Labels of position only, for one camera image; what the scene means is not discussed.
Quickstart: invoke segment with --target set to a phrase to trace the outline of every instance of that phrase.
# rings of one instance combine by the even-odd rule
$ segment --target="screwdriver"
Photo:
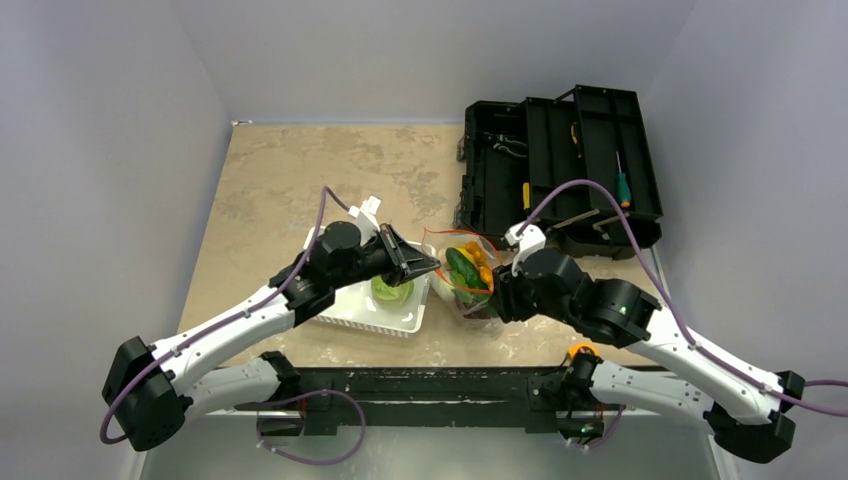
[[[618,163],[618,203],[621,208],[630,208],[630,187],[627,186],[627,175],[621,170],[621,157],[618,150],[615,151],[615,160]]]

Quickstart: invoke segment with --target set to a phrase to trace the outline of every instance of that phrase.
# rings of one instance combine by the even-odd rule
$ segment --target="table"
[[[383,200],[378,220],[407,240],[424,227],[449,228],[465,165],[456,161],[461,125],[238,125],[206,226],[179,330],[188,330],[244,300],[300,251],[318,210],[321,186],[359,205]],[[325,224],[346,214],[328,202]],[[583,258],[593,278],[617,277],[656,296],[639,263]],[[538,366],[556,365],[584,341],[571,327],[545,317],[474,331],[431,294],[421,330],[410,339],[306,322],[270,337],[228,365],[283,350],[296,366]],[[601,346],[623,365],[650,364]]]

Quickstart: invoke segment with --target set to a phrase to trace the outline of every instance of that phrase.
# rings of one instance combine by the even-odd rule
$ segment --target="orange bag rim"
[[[479,233],[474,233],[474,232],[471,232],[471,231],[468,231],[468,230],[458,230],[458,229],[449,229],[449,230],[439,230],[439,231],[435,231],[435,230],[430,230],[430,229],[428,229],[427,227],[424,227],[424,236],[423,236],[423,237],[421,237],[421,248],[422,248],[422,252],[424,251],[424,250],[423,250],[423,248],[424,248],[424,239],[427,237],[427,234],[428,234],[428,233],[432,233],[432,234],[439,234],[439,233],[464,233],[464,234],[467,234],[467,235],[473,235],[473,236],[475,236],[475,237],[477,237],[477,238],[482,239],[484,242],[486,242],[486,243],[489,245],[489,247],[491,247],[492,251],[493,251],[493,252],[495,252],[495,259],[497,259],[497,261],[498,261],[498,263],[499,263],[500,265],[503,265],[503,258],[501,258],[501,254],[500,254],[500,252],[498,252],[498,249],[497,249],[497,248],[495,248],[495,246],[494,246],[494,245],[492,245],[492,242],[490,242],[488,238],[486,238],[486,237],[484,237],[484,236],[480,235]],[[442,274],[442,269],[441,269],[441,268],[439,268],[439,269],[437,269],[437,270],[436,270],[436,275],[438,275],[438,276],[439,276],[439,278],[441,278],[441,279],[442,279],[442,281],[444,281],[445,283],[447,283],[447,284],[448,284],[448,285],[450,285],[451,287],[453,287],[453,288],[461,288],[461,289],[462,289],[462,291],[464,291],[464,292],[469,292],[469,293],[481,293],[481,294],[485,294],[485,295],[492,295],[492,294],[494,293],[492,290],[483,290],[483,289],[480,289],[480,288],[460,287],[460,286],[454,285],[454,284],[453,284],[453,282],[451,282],[450,280],[448,280],[448,279],[446,279],[446,278],[445,278],[445,276]]]

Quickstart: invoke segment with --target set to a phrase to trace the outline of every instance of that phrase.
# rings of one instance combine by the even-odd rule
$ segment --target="white tray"
[[[303,248],[309,243],[314,228],[309,229]],[[408,242],[413,247],[421,244]],[[435,251],[427,247],[430,254]],[[359,282],[336,290],[336,302],[321,312],[315,320],[344,325],[346,327],[367,330],[369,332],[410,338],[421,328],[424,318],[424,303],[430,290],[429,275],[422,275],[412,281],[412,294],[403,305],[397,308],[385,308],[371,296],[371,282]]]

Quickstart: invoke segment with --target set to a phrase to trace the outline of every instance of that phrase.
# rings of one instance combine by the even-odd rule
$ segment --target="cucumber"
[[[450,265],[456,273],[465,278],[465,283],[468,285],[468,288],[475,288],[478,290],[489,289],[480,277],[480,272],[477,271],[477,267],[475,267],[474,264],[471,263],[459,250],[453,247],[448,247],[448,249],[445,250],[445,258],[448,261],[448,265]]]

